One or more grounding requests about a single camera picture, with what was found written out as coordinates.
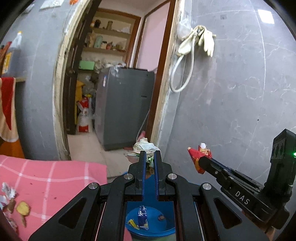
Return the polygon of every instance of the white plastic bottle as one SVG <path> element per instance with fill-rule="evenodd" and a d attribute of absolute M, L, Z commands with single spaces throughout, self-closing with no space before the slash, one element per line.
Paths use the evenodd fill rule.
<path fill-rule="evenodd" d="M 18 32 L 16 38 L 7 50 L 1 77 L 16 77 L 19 68 L 19 59 L 21 52 L 22 32 Z"/>

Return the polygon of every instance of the gray washing machine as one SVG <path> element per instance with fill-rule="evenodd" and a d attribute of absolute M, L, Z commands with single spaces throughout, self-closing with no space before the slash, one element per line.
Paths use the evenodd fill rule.
<path fill-rule="evenodd" d="M 154 72 L 142 69 L 103 69 L 96 92 L 94 126 L 105 150 L 133 146 L 149 111 Z"/>

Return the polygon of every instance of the blue gripper pad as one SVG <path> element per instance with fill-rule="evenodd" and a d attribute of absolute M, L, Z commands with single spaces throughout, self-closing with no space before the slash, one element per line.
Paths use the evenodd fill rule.
<path fill-rule="evenodd" d="M 146 160 L 147 160 L 147 154 L 145 152 L 144 157 L 143 157 L 142 200 L 144 200 L 144 193 L 145 193 Z"/>
<path fill-rule="evenodd" d="M 158 170 L 157 170 L 157 158 L 156 153 L 154 153 L 154 185 L 155 185 L 155 197 L 158 200 L 159 197 L 159 183 L 158 183 Z"/>

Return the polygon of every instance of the tiled floor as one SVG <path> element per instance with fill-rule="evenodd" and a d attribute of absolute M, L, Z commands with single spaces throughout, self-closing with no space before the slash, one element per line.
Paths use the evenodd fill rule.
<path fill-rule="evenodd" d="M 95 133 L 68 135 L 72 160 L 97 162 L 107 166 L 107 177 L 117 177 L 128 170 L 130 162 L 125 157 L 128 150 L 104 151 Z"/>

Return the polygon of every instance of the jar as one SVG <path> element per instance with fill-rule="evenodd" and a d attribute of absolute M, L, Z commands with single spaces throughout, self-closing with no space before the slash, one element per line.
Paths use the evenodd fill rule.
<path fill-rule="evenodd" d="M 96 41 L 94 42 L 94 48 L 100 48 L 102 45 L 103 36 L 98 35 Z"/>
<path fill-rule="evenodd" d="M 97 19 L 97 20 L 95 21 L 95 23 L 94 23 L 94 27 L 95 27 L 95 28 L 99 28 L 100 25 L 101 25 L 101 21 L 100 21 L 99 19 Z"/>
<path fill-rule="evenodd" d="M 107 47 L 107 41 L 103 41 L 101 45 L 101 49 L 106 49 Z"/>
<path fill-rule="evenodd" d="M 112 42 L 107 44 L 106 49 L 111 49 L 111 46 L 112 46 Z"/>
<path fill-rule="evenodd" d="M 113 24 L 113 21 L 109 21 L 108 24 L 107 24 L 107 30 L 112 30 L 112 24 Z"/>

